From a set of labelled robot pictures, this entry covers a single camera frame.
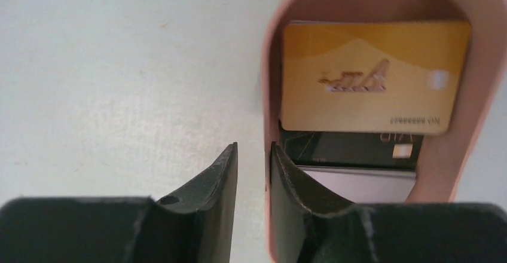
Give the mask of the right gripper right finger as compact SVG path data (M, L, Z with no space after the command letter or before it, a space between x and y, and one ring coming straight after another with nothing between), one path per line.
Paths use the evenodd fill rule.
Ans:
M505 262L506 213L493 204L357 204L270 151L276 262Z

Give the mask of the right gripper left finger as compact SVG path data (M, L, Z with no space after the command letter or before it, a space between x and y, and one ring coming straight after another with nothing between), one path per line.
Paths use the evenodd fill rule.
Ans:
M20 197L1 207L2 262L228 262L238 146L168 195Z

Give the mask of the white credit card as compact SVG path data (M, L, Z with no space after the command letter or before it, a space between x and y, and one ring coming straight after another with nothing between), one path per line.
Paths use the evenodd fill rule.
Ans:
M332 192L355 203L403 203L416 182L409 170L299 166Z

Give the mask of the black credit card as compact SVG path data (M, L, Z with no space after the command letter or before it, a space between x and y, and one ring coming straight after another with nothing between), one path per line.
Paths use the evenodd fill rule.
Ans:
M280 146L299 166L414 170L424 136L402 133L290 131Z

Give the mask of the gold credit card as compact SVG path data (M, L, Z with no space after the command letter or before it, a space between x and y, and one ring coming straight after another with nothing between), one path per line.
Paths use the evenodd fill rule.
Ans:
M445 133L471 32L462 21L288 24L282 127Z

